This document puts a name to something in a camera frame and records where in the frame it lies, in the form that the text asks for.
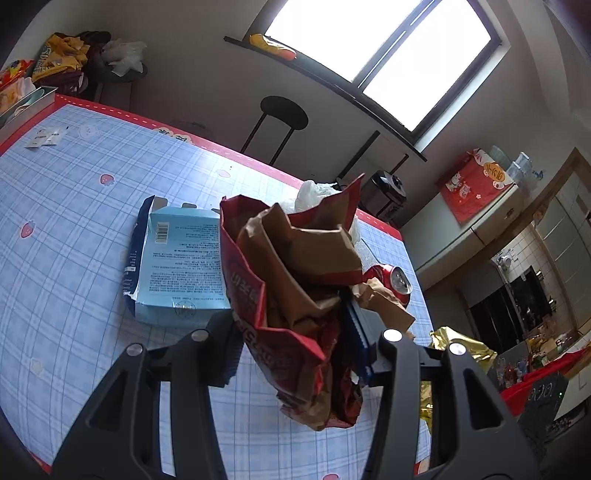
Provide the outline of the plastic containers atop fridge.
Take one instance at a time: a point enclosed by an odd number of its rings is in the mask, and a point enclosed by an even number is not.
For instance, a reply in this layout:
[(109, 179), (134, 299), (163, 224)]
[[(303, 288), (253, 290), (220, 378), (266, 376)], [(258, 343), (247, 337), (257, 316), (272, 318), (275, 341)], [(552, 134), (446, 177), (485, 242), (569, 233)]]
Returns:
[(536, 171), (530, 156), (525, 152), (520, 152), (515, 159), (510, 159), (500, 147), (493, 145), (490, 156), (518, 185), (533, 189), (544, 179), (544, 171)]

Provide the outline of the window with dark frame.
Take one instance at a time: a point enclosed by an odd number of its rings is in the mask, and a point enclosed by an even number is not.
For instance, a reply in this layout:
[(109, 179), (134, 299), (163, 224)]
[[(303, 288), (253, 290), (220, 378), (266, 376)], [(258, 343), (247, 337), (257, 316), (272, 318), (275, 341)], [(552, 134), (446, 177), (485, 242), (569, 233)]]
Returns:
[[(256, 49), (260, 33), (297, 52)], [(269, 1), (242, 39), (338, 94), (414, 154), (502, 40), (477, 1)]]

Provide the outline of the red brown paper bag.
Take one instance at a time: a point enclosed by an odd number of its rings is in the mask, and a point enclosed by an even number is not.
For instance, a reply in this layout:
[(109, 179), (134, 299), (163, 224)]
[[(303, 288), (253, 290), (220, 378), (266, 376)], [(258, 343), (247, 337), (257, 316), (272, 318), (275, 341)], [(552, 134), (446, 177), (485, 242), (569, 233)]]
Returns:
[(280, 204), (238, 195), (221, 200), (221, 268), (243, 339), (281, 411), (315, 431), (356, 424), (363, 396), (346, 351), (344, 295), (389, 328), (414, 323), (362, 260), (342, 226), (297, 226)]

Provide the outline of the gold foil wrapper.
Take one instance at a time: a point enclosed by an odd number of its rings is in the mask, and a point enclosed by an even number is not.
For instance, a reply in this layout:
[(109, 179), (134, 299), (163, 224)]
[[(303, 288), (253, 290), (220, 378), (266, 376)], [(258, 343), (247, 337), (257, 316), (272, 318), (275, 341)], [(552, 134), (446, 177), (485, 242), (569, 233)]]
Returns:
[(432, 346), (422, 353), (420, 419), (431, 434), (448, 427), (464, 441), (470, 433), (494, 431), (506, 408), (496, 398), (486, 375), (497, 353), (484, 343), (444, 326), (430, 333)]

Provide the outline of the red fridge cover cloth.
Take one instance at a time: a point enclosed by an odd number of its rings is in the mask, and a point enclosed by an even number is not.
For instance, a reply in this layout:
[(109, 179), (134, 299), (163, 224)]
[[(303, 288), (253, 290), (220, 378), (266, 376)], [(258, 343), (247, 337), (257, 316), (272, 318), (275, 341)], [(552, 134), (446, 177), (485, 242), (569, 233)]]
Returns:
[(437, 182), (459, 224), (465, 224), (514, 185), (514, 180), (485, 150), (463, 153)]

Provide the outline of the cream refrigerator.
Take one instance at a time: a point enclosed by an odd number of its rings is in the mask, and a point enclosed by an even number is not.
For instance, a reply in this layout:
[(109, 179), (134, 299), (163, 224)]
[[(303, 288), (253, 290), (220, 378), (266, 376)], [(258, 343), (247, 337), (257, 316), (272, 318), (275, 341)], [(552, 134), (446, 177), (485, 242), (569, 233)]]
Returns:
[(428, 290), (496, 240), (524, 208), (514, 182), (465, 224), (459, 224), (439, 193), (403, 227), (402, 235), (418, 281)]

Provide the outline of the yellow snack bags pile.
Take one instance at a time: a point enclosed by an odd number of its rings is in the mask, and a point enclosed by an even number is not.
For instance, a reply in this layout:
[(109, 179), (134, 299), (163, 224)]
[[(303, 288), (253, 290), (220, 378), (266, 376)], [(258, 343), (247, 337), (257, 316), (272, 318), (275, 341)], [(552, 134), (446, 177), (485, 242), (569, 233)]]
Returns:
[(88, 58), (90, 46), (79, 37), (50, 36), (44, 43), (31, 78), (34, 83), (61, 73), (81, 71)]

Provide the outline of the light blue cardboard box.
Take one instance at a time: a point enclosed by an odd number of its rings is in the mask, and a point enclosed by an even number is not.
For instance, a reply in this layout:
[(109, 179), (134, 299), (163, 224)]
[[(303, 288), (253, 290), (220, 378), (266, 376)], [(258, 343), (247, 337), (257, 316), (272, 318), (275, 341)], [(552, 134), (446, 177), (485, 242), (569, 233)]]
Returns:
[(136, 321), (161, 328), (202, 328), (228, 311), (219, 214), (146, 198), (128, 246), (122, 296)]

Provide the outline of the black kitchen stove oven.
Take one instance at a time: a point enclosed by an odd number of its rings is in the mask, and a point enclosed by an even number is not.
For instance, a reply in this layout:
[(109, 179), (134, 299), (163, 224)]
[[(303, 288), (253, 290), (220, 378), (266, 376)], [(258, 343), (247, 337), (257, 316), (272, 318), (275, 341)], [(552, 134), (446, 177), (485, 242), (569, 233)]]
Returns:
[(509, 281), (489, 260), (460, 283), (482, 342), (503, 353), (524, 341), (553, 314), (549, 298), (532, 267)]

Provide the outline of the electric pressure cooker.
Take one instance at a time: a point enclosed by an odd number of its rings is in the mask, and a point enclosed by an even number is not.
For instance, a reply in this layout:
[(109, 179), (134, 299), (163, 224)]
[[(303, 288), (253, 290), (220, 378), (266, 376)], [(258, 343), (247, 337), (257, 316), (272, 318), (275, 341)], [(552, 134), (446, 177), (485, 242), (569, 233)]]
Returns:
[(385, 170), (377, 170), (361, 189), (360, 208), (386, 223), (405, 205), (407, 194), (400, 178)]

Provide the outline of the yellow snack bag on sill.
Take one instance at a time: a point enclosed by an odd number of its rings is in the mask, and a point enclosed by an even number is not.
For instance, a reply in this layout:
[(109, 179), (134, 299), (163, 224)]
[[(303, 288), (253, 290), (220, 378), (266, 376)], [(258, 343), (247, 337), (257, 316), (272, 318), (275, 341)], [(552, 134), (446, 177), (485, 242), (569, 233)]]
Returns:
[(279, 57), (286, 61), (293, 61), (297, 59), (297, 52), (286, 45), (271, 40), (263, 34), (256, 33), (249, 35), (249, 44), (256, 49), (262, 50), (270, 55)]

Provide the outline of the crushed red cola can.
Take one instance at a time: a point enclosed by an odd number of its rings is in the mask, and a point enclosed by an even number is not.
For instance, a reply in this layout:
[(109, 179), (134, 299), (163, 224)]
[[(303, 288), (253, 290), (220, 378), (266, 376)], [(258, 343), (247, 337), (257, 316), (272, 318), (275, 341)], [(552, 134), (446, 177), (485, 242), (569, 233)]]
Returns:
[(363, 280), (379, 280), (384, 287), (390, 290), (398, 298), (404, 307), (407, 307), (411, 300), (413, 286), (401, 267), (387, 264), (376, 264), (363, 273)]

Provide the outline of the white plastic bag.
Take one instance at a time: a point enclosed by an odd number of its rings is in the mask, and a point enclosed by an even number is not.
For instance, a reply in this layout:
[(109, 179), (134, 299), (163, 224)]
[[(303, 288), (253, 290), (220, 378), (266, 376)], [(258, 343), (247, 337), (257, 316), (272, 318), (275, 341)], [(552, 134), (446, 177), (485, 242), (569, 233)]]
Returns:
[(344, 189), (336, 190), (332, 184), (305, 181), (294, 201), (297, 226), (325, 230), (342, 226), (356, 244), (361, 238), (356, 221), (361, 184), (362, 177), (358, 177)]

